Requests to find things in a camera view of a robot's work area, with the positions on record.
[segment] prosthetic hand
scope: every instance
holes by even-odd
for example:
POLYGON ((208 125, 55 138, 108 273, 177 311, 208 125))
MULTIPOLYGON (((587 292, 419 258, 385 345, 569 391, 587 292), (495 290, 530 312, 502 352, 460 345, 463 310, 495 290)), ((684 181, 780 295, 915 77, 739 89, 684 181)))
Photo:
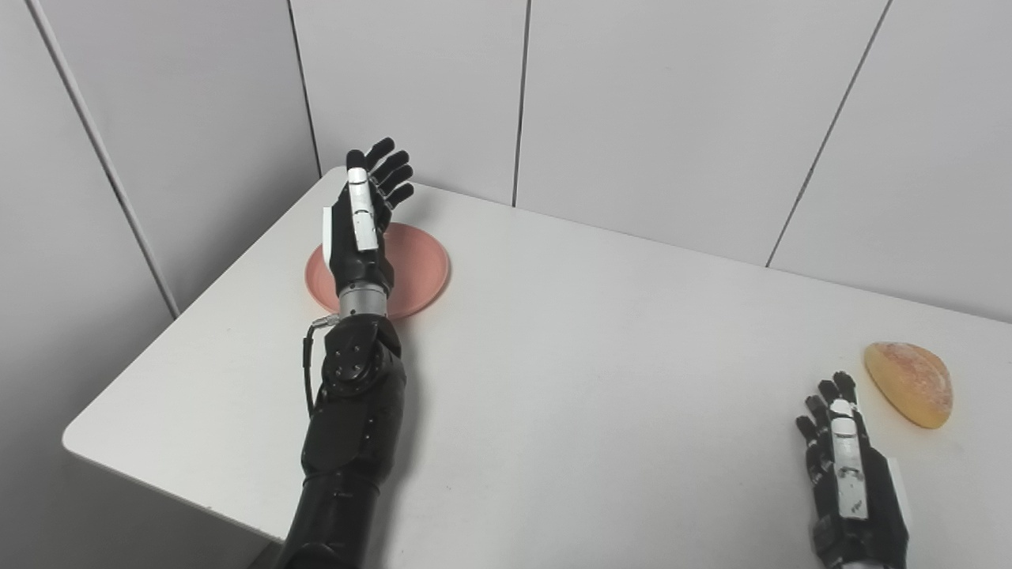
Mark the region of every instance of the prosthetic hand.
POLYGON ((815 422, 795 421, 808 441, 816 553, 827 569, 905 569, 907 526, 889 463, 868 441, 854 380, 837 372, 819 392, 805 401, 815 422))
POLYGON ((393 467, 406 376, 387 319, 394 268, 383 233, 414 191, 405 183, 413 173, 408 154, 393 150, 384 139, 367 155, 349 152, 348 183, 324 211, 324 256, 341 314, 324 342, 323 383, 303 446, 306 480, 276 569, 360 568, 380 485, 393 467))

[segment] bread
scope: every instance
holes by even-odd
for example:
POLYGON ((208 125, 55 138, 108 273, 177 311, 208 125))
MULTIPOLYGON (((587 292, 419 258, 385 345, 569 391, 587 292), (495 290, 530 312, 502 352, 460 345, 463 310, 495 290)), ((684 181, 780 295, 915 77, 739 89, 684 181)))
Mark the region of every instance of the bread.
POLYGON ((925 428, 942 426, 952 412, 952 382, 942 360, 914 344, 875 342, 864 365, 886 399, 925 428))

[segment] plate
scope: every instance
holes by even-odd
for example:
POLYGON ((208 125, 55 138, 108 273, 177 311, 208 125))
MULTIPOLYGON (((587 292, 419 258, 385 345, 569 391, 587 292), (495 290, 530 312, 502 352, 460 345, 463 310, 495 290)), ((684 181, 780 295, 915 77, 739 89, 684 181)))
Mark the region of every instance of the plate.
MULTIPOLYGON (((392 223, 384 238, 387 258, 394 265, 394 292, 387 312, 391 320, 397 320, 415 314, 439 296, 449 275, 449 257, 435 237, 417 227, 392 223)), ((323 260, 323 245, 306 263, 306 288, 317 304, 331 314, 339 312, 334 275, 323 260)))

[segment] black robotic finger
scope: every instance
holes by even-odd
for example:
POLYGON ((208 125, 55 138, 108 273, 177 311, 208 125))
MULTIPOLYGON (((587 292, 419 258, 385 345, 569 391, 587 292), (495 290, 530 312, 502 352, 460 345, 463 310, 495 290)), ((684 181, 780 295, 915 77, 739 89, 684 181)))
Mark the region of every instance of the black robotic finger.
POLYGON ((394 188, 401 185, 402 183, 408 181, 411 176, 415 173, 415 170, 408 165, 401 166, 400 168, 391 172, 386 179, 380 182, 380 192, 384 195, 390 195, 394 188))
POLYGON ((415 186, 410 183, 403 183, 394 188, 394 191, 387 196, 387 202, 391 209, 397 208, 402 201, 415 194, 415 186))
POLYGON ((826 407, 826 402, 821 397, 818 395, 809 396, 805 399, 805 406, 809 408, 809 412, 815 418, 820 431, 829 428, 829 408, 826 407))
POLYGON ((833 383, 836 384, 841 397, 849 401, 851 405, 857 405, 857 391, 853 378, 844 372, 837 372, 833 374, 833 383))
POLYGON ((376 166, 375 169, 372 170, 372 172, 370 173, 375 184, 376 185, 382 184, 383 181, 387 179, 387 176, 391 174, 391 172, 400 168, 401 166, 406 165, 408 163, 408 160, 410 160, 410 157, 408 156, 408 153, 403 150, 400 150, 390 155, 386 160, 384 160, 383 164, 376 166))
POLYGON ((369 149, 369 153, 365 155, 365 169, 372 171, 372 168, 375 168, 376 164, 380 163, 380 160, 384 156, 394 152, 395 147, 396 145, 394 144, 394 139, 390 137, 387 137, 386 139, 372 145, 372 148, 369 149))
POLYGON ((816 424, 812 422, 812 419, 802 415, 794 419, 794 424, 797 425, 797 430, 802 431, 802 435, 805 436, 805 440, 811 444, 817 444, 819 442, 819 434, 816 431, 816 424))
POLYGON ((836 384, 829 380, 819 382, 819 393, 827 404, 832 405, 834 401, 840 399, 840 391, 836 389, 836 384))

